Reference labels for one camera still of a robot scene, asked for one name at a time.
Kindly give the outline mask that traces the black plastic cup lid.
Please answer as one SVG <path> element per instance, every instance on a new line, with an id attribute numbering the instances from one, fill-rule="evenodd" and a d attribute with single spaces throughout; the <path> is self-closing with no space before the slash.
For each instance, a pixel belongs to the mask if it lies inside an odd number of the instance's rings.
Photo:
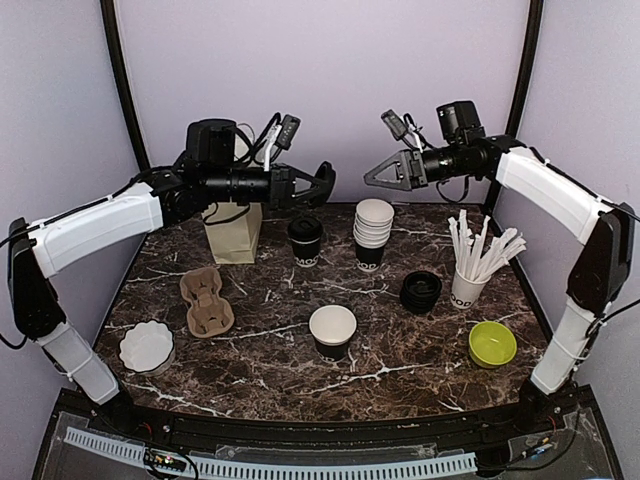
<path id="1" fill-rule="evenodd" d="M 292 242 L 307 244 L 317 241 L 323 234 L 322 223 L 313 216 L 299 216 L 293 219 L 287 228 Z"/>

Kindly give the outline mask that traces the black paper coffee cup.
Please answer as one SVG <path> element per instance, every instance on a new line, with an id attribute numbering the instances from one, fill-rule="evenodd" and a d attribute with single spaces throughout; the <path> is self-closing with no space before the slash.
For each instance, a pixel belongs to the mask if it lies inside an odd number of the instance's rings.
<path id="1" fill-rule="evenodd" d="M 306 242 L 292 240 L 291 247 L 297 266 L 301 268 L 309 268 L 317 264 L 321 248 L 320 238 Z"/>

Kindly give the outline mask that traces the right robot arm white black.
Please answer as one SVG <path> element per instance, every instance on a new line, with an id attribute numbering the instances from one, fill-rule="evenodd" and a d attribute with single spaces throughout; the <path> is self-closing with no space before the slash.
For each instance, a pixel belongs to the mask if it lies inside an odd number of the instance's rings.
<path id="1" fill-rule="evenodd" d="M 507 136 L 455 141 L 425 152 L 405 149 L 365 173 L 369 186 L 412 191 L 454 177 L 490 178 L 559 221 L 582 245 L 567 281 L 558 327 L 530 384 L 544 395 L 558 391 L 613 317 L 610 307 L 631 271 L 638 220 L 627 204 L 614 204 Z"/>

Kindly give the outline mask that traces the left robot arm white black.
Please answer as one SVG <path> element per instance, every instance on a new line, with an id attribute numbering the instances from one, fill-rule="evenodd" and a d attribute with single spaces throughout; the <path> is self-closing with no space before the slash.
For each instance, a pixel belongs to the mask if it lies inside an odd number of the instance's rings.
<path id="1" fill-rule="evenodd" d="M 140 412 L 111 369 L 71 326 L 50 279 L 67 266 L 131 237 L 191 219 L 213 203 L 262 203 L 272 209 L 324 204 L 336 172 L 323 162 L 315 174 L 275 164 L 233 168 L 179 159 L 133 177 L 114 194 L 48 219 L 14 220 L 8 248 L 8 290 L 14 324 L 25 340 L 38 344 L 120 436 L 141 427 Z"/>

